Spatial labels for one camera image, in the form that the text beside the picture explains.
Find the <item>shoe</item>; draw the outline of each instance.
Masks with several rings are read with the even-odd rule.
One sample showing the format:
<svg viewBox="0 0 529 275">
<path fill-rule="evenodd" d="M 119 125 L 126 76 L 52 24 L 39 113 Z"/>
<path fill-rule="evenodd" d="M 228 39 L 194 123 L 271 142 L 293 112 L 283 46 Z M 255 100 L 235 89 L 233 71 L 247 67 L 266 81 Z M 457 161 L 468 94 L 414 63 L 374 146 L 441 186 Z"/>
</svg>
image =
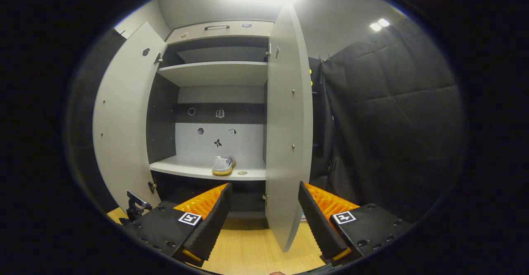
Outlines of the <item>shoe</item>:
<svg viewBox="0 0 529 275">
<path fill-rule="evenodd" d="M 213 175 L 217 176 L 227 176 L 231 174 L 233 167 L 236 165 L 235 158 L 231 155 L 215 156 L 213 160 L 213 170 L 211 171 Z"/>
</svg>

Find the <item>sticker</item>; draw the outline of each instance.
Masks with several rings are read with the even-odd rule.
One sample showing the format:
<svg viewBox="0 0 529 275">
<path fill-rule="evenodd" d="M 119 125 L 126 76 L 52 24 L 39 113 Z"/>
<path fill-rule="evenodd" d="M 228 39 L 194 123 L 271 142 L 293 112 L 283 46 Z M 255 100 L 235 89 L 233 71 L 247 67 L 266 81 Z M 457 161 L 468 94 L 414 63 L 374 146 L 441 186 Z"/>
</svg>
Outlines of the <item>sticker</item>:
<svg viewBox="0 0 529 275">
<path fill-rule="evenodd" d="M 354 217 L 349 211 L 334 214 L 332 217 L 334 217 L 334 220 L 336 220 L 338 224 L 344 224 L 352 222 L 353 220 L 357 220 L 356 217 Z"/>
<path fill-rule="evenodd" d="M 279 51 L 280 51 L 280 50 L 281 50 L 281 49 L 279 49 L 279 46 L 276 47 L 276 57 L 274 58 L 274 60 L 277 60 L 277 57 L 279 56 Z"/>
<path fill-rule="evenodd" d="M 200 220 L 200 218 L 202 218 L 201 215 L 196 215 L 193 213 L 186 212 L 184 213 L 184 215 L 182 215 L 182 217 L 178 219 L 178 221 L 191 224 L 191 225 L 196 225 L 198 221 Z"/>
<path fill-rule="evenodd" d="M 224 117 L 224 110 L 217 110 L 217 113 L 215 114 L 215 117 L 223 118 Z"/>
</svg>

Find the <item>ceiling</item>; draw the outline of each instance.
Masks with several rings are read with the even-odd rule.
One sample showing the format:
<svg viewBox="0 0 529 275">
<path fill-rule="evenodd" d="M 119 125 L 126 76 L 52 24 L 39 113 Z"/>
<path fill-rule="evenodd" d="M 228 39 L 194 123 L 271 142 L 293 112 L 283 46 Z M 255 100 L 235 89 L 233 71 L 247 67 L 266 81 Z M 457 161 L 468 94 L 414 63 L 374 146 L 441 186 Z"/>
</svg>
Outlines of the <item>ceiling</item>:
<svg viewBox="0 0 529 275">
<path fill-rule="evenodd" d="M 158 0 L 169 28 L 227 19 L 275 21 L 281 6 L 237 0 Z M 297 0 L 308 56 L 327 58 L 374 32 L 369 25 L 380 18 L 390 22 L 403 13 L 383 0 Z"/>
</svg>

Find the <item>wooden floor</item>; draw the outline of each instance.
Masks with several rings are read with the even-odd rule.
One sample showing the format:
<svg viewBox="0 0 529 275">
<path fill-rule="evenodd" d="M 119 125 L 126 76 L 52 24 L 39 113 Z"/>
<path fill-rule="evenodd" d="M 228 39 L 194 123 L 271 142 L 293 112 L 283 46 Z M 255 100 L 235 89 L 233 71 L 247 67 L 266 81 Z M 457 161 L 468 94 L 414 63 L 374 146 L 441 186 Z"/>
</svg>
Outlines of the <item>wooden floor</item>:
<svg viewBox="0 0 529 275">
<path fill-rule="evenodd" d="M 108 213 L 115 222 L 125 217 L 119 208 Z M 301 222 L 291 249 L 283 253 L 272 230 L 260 220 L 227 219 L 210 259 L 202 269 L 227 275 L 268 275 L 281 271 L 286 275 L 323 266 L 318 245 L 306 222 Z"/>
</svg>

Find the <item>drawer handle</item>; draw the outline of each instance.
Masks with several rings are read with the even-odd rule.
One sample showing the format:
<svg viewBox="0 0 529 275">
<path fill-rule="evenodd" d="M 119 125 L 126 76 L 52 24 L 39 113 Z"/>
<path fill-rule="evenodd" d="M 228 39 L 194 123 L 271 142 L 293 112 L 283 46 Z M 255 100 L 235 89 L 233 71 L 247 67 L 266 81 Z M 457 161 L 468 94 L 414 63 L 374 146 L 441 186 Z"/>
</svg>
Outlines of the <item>drawer handle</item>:
<svg viewBox="0 0 529 275">
<path fill-rule="evenodd" d="M 226 25 L 226 24 L 223 24 L 223 25 L 212 25 L 212 26 L 207 26 L 207 27 L 204 27 L 204 30 L 206 31 L 208 28 L 210 27 L 226 27 L 226 28 L 230 28 L 230 25 Z"/>
</svg>

